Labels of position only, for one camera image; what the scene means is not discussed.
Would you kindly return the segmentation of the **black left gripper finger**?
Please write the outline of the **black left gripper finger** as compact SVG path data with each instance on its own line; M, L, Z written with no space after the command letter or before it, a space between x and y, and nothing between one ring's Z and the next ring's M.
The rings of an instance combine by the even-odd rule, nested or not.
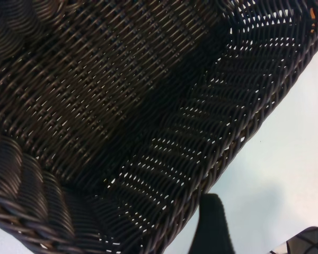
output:
M189 253L234 253L223 204L216 194L203 194L199 221Z

